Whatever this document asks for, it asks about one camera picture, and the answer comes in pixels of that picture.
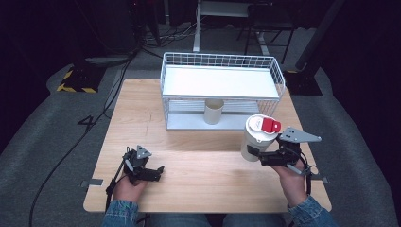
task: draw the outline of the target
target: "sleeve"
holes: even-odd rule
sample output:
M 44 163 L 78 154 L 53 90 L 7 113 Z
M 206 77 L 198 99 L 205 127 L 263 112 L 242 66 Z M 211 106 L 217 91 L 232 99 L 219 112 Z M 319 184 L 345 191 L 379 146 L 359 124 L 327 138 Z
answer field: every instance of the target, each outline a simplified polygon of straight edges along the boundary
M 112 201 L 103 219 L 102 227 L 136 226 L 138 204 L 131 201 Z
M 294 223 L 300 227 L 339 226 L 330 213 L 321 207 L 315 199 L 308 196 L 301 204 L 289 208 Z

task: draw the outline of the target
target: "cup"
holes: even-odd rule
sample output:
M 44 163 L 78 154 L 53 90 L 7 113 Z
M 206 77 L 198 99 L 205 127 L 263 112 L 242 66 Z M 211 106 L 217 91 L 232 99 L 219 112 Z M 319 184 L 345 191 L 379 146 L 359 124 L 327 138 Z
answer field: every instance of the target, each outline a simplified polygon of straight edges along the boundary
M 256 114 L 250 116 L 245 123 L 244 138 L 241 144 L 241 155 L 249 162 L 256 162 L 258 157 L 248 152 L 248 146 L 264 152 L 274 142 L 281 129 L 280 122 L 274 118 Z
M 207 98 L 204 101 L 203 119 L 209 125 L 216 125 L 221 119 L 224 101 L 222 99 Z

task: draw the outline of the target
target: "chair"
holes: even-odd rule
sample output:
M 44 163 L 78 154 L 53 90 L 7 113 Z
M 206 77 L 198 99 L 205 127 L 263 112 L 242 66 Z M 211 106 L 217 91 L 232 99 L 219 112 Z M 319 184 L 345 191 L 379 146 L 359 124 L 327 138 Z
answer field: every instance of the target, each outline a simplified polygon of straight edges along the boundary
M 292 34 L 295 30 L 295 25 L 292 22 L 287 9 L 276 4 L 274 1 L 257 1 L 248 6 L 248 20 L 246 26 L 248 27 L 247 42 L 245 44 L 245 53 L 247 55 L 248 46 L 250 45 L 251 32 L 256 32 L 259 35 L 263 35 L 263 32 L 271 31 L 277 32 L 269 44 L 260 44 L 265 46 L 285 46 L 283 59 L 281 63 L 284 63 L 286 58 L 289 44 L 291 42 Z M 239 40 L 245 27 L 242 27 L 238 37 Z M 289 37 L 287 44 L 272 44 L 276 38 L 281 34 L 282 31 L 289 31 Z

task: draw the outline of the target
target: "wooden tabletop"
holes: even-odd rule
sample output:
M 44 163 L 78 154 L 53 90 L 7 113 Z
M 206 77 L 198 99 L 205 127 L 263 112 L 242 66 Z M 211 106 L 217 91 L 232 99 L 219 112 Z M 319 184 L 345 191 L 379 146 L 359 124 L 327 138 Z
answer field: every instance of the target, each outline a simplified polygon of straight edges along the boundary
M 152 153 L 147 168 L 165 166 L 159 182 L 149 183 L 140 212 L 281 213 L 287 211 L 278 175 L 260 162 L 240 154 L 242 131 L 167 131 L 158 79 L 126 79 L 97 160 L 84 201 L 89 212 L 104 212 L 106 188 L 127 147 L 142 146 Z M 286 92 L 274 113 L 282 127 L 301 130 Z M 277 150 L 274 142 L 268 150 Z M 314 159 L 307 143 L 301 149 Z M 312 181 L 312 196 L 327 210 L 331 203 L 322 181 Z

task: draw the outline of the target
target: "hand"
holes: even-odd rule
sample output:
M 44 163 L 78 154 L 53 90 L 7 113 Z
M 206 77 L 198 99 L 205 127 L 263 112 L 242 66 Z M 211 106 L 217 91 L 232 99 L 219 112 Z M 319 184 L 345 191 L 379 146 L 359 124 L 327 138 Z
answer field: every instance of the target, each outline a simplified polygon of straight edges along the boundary
M 298 160 L 296 168 L 303 170 L 304 164 Z M 305 176 L 299 175 L 291 169 L 284 166 L 272 166 L 280 176 L 280 184 L 283 187 L 284 195 L 287 198 L 290 207 L 297 206 L 306 200 Z
M 147 185 L 146 181 L 136 181 L 135 185 L 132 185 L 128 176 L 123 175 L 114 189 L 113 200 L 138 202 Z

